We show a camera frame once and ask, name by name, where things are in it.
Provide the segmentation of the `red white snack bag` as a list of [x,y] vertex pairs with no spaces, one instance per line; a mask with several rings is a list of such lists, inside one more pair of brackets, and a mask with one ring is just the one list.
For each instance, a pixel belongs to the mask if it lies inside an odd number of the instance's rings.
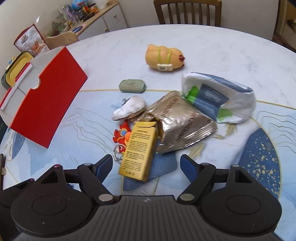
[[34,24],[24,29],[15,39],[14,45],[21,52],[29,52],[33,57],[37,57],[50,51],[40,32]]

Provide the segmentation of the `yellow cardboard box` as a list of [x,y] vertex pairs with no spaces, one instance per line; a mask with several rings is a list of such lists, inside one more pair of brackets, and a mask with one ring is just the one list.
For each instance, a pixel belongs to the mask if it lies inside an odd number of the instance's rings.
[[135,122],[118,173],[138,181],[148,181],[157,138],[155,121]]

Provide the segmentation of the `silver foil snack packet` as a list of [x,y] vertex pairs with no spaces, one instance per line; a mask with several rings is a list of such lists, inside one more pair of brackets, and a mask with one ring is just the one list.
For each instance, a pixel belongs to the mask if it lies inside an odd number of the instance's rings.
[[158,127],[158,153],[187,148],[217,130],[215,121],[197,111],[177,91],[170,91],[150,105],[138,121],[155,121]]

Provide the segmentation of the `brown wooden chair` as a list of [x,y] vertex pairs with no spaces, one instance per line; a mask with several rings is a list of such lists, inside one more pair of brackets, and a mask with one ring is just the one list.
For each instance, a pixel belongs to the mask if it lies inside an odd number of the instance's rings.
[[211,8],[214,8],[214,26],[221,27],[222,1],[153,1],[160,25],[166,24],[163,6],[168,11],[169,23],[211,25]]

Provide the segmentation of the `white blue tissue pack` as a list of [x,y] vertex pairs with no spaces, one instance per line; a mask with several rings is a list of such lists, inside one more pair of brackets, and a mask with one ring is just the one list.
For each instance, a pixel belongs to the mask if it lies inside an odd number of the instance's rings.
[[241,123],[256,108],[253,89],[210,74],[185,73],[182,76],[182,95],[217,123]]

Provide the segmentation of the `wooden white cabinet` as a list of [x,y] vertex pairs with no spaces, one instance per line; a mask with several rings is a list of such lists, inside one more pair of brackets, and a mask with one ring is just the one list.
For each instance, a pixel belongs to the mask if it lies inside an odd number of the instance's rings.
[[77,27],[81,28],[78,32],[69,30],[54,37],[46,37],[45,43],[50,49],[55,49],[103,33],[126,29],[127,24],[119,1],[108,1],[106,8]]

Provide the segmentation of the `red white cardboard box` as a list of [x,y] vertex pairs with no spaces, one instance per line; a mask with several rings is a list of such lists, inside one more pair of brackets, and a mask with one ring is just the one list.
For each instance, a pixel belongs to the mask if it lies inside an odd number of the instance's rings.
[[66,47],[29,62],[1,102],[1,118],[15,132],[48,148],[65,113],[87,80]]

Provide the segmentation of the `orange capybara squishy toy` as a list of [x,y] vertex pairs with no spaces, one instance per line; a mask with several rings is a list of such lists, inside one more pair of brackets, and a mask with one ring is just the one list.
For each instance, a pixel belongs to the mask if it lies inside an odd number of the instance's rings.
[[158,71],[173,71],[185,65],[185,57],[179,49],[153,44],[146,50],[145,61],[150,68]]

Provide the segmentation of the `blue globe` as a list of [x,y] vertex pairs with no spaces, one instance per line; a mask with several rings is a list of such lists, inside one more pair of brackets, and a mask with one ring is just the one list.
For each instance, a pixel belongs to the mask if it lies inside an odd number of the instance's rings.
[[71,6],[74,10],[81,8],[81,4],[83,4],[85,0],[72,0]]

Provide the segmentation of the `grey green soap bar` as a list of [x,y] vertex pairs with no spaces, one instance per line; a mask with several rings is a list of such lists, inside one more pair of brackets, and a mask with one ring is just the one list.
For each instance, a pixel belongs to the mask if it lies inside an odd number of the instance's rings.
[[141,79],[124,79],[118,87],[121,92],[143,93],[146,89],[146,84]]

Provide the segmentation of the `orange red rubber keychain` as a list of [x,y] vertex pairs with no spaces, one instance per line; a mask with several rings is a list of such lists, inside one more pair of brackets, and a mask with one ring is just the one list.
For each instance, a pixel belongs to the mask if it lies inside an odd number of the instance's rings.
[[128,120],[124,120],[124,122],[121,125],[119,125],[119,129],[114,131],[112,139],[113,142],[118,145],[116,150],[120,154],[123,154],[125,152],[131,134],[132,130],[130,128]]

